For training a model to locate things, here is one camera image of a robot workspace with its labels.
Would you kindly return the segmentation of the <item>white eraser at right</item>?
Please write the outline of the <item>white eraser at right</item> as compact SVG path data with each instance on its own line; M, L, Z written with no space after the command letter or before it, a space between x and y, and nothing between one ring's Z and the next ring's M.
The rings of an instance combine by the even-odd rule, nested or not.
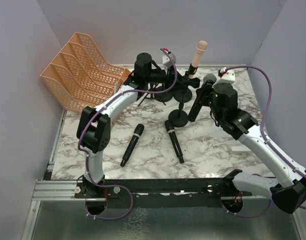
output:
M241 146L232 146L231 151L236 154L244 154L244 153L249 153L250 149L246 146L241 145Z

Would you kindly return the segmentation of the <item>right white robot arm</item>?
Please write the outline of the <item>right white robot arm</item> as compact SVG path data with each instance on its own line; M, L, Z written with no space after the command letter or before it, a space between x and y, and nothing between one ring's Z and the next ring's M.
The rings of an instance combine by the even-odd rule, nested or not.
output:
M189 117L196 119L203 106L210 108L216 126L249 148L273 173L274 179L234 170L227 179L236 190L266 197L292 214L306 201L306 168L288 156L261 130L258 121L238 107L238 93L230 83L204 83L196 90Z

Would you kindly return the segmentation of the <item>silver mesh head black microphone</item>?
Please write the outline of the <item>silver mesh head black microphone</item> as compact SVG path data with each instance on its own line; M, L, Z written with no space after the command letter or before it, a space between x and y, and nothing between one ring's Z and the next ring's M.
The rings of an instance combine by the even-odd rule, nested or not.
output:
M188 114L188 120L194 122L203 106L209 106L209 95L213 92L213 84L217 81L214 74L208 73L203 77L203 84L196 92L196 99Z

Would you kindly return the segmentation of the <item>black mounting rail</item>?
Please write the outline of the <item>black mounting rail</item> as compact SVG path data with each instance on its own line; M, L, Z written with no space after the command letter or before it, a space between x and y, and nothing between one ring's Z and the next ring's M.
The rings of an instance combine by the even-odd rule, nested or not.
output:
M240 192L223 178L106 179L101 187L76 184L74 198L115 209L221 207Z

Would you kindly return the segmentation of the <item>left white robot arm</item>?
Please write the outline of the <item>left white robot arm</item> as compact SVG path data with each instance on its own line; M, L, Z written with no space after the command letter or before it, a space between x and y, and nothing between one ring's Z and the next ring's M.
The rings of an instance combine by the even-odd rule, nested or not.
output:
M134 70L113 96L95 108L87 106L82 110L76 133L77 146L80 151L85 152L84 177L97 187L105 176L103 151L110 141L112 121L142 95L167 93L177 82L175 56L166 48L161 51L166 56L163 64L170 63L173 67L173 81L168 80L166 72L160 67L152 69L152 56L143 52L136 57Z

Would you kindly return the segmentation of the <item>orange plastic file organizer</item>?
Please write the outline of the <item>orange plastic file organizer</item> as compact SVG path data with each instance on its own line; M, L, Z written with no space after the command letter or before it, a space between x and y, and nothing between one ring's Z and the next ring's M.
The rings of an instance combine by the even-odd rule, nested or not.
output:
M114 95L130 73L108 63L90 35L75 32L40 76L65 110L81 113Z

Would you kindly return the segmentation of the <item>black microphone at far left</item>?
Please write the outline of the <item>black microphone at far left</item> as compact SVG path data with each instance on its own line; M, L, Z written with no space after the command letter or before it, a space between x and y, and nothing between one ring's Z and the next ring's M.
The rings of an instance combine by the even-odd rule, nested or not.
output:
M125 151L125 153L122 157L122 161L120 163L121 167L124 167L126 165L126 163L128 162L128 160L130 159L131 154L132 154L139 138L141 137L141 135L144 132L144 129L145 129L145 126L143 124L138 124L136 126L136 128L134 129L132 138L131 138L131 140L130 140L127 148L126 148L126 151Z

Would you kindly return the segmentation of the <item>beige pink microphone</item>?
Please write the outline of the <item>beige pink microphone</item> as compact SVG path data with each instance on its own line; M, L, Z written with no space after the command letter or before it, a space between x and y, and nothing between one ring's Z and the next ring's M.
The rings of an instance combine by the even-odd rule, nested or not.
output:
M198 42L193 60L188 68L188 78L192 79L199 67L201 59L208 48L208 43L204 40Z

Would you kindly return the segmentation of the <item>black stand with round base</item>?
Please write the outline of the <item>black stand with round base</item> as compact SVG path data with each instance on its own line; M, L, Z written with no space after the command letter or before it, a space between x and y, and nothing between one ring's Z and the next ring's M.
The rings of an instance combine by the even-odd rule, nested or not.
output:
M192 99L192 92L189 90L189 86L196 89L200 85L200 80L198 78L193 78L197 69L197 67L190 64L184 75L181 75L177 71L178 77L175 84L175 90L173 92L173 97L177 102L187 103Z

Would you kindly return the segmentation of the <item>black round base stand rear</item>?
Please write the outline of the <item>black round base stand rear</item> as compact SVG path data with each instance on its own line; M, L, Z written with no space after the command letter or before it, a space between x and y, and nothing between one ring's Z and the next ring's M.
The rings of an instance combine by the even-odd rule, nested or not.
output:
M164 85L159 84L159 85L156 86L154 91L155 92L161 92L164 89L165 89ZM173 98L173 93L172 92L164 92L164 93L154 94L153 98L155 100L159 101L159 102L166 103L166 102L169 102Z

